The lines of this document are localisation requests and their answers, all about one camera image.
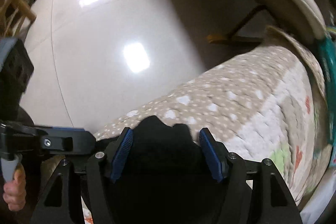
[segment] white polka dots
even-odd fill
[[[231,118],[232,121],[235,121],[235,120],[238,119],[237,115],[235,115],[233,113],[230,114],[230,118]]]
[[[234,99],[236,99],[236,97],[237,97],[237,95],[236,94],[234,94],[232,91],[228,91],[228,92],[226,92],[226,95],[228,96],[228,98],[230,99],[230,100],[234,100]]]
[[[195,118],[192,117],[192,116],[188,117],[187,122],[188,122],[188,124],[196,124],[197,123]]]
[[[138,110],[132,110],[126,114],[127,117],[133,117],[139,113]]]
[[[184,96],[181,96],[181,97],[177,97],[176,100],[181,103],[181,104],[184,104],[185,106],[187,106],[190,102],[190,98],[188,95],[184,95]]]
[[[209,109],[210,111],[217,111],[217,108],[217,105],[214,103],[207,106],[207,109]]]
[[[256,96],[261,100],[263,99],[263,93],[261,90],[256,90],[255,91]]]
[[[176,118],[176,115],[175,115],[175,112],[172,111],[171,109],[168,110],[166,113],[165,113],[165,118],[170,118],[170,119],[175,119]]]

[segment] teal fabric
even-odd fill
[[[319,56],[322,62],[322,70],[325,79],[328,118],[329,138],[333,145],[332,157],[329,166],[336,167],[336,50],[331,37],[328,35],[318,43]]]

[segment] blue rubber grip pad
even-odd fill
[[[124,169],[127,160],[127,156],[131,150],[132,144],[133,144],[133,131],[129,129],[112,161],[112,172],[110,178],[113,183],[115,183],[116,180],[119,179],[121,176],[121,173]]]
[[[222,163],[203,130],[199,132],[199,144],[201,145],[212,178],[217,180],[217,182],[221,182],[223,180]]]

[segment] black metal bracket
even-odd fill
[[[107,196],[106,189],[110,183],[113,159],[128,130],[125,128],[104,152],[95,152],[87,161],[87,189],[95,224],[120,223],[115,210],[111,208],[111,202],[115,200]],[[217,143],[207,128],[202,130],[214,146],[220,163],[218,166],[222,166],[223,179],[218,185],[226,189],[213,223],[302,224],[293,197],[272,160],[244,160],[238,154],[228,152],[224,144]],[[246,180],[253,180],[253,189]],[[80,177],[75,173],[73,163],[62,160],[48,181],[30,223],[83,224],[80,185]]]
[[[61,160],[35,207],[31,224],[84,224],[79,176]]]
[[[261,37],[241,37],[236,33],[244,27],[253,17],[259,12],[267,10],[265,5],[258,5],[254,7],[238,24],[229,31],[226,35],[209,35],[208,42],[211,44],[236,44],[236,43],[261,43],[263,39]]]

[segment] gray handle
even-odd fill
[[[14,160],[5,160],[1,158],[1,170],[5,182],[13,180],[15,169],[17,165],[21,162],[21,160],[22,160],[21,154],[15,155]]]

